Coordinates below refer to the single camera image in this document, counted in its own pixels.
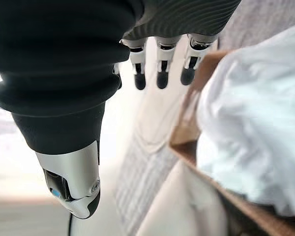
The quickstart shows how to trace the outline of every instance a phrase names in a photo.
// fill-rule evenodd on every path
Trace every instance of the bionic arm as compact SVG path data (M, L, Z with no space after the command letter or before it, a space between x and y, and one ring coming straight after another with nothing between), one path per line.
M135 58L143 89L144 53L132 54L158 36L164 88L175 39L190 33L184 68L196 69L239 2L0 0L0 107L36 152L49 190L76 217L92 216L99 203L101 122L120 85L115 63Z

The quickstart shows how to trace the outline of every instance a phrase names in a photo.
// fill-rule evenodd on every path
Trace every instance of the gray textured panel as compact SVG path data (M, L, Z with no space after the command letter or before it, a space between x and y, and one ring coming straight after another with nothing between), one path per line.
M174 37L185 33L216 35L239 3L240 0L160 0L153 18L124 38Z

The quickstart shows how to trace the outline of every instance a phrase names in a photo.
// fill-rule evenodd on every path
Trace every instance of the beige surface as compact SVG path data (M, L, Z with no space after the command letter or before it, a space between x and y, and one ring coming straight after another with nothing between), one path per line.
M215 190L179 161L137 236L226 236L227 219Z

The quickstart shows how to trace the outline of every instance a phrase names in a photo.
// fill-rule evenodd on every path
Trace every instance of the white plastic bag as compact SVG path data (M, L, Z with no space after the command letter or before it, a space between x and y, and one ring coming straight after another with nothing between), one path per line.
M295 26L224 57L197 117L198 168L252 202L295 216Z

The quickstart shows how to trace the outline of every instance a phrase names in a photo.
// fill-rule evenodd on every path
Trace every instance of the white fabric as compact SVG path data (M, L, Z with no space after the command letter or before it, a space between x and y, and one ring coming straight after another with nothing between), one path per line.
M295 27L223 58L197 113L198 168L295 215Z
M215 190L178 162L137 236L226 236L227 218Z

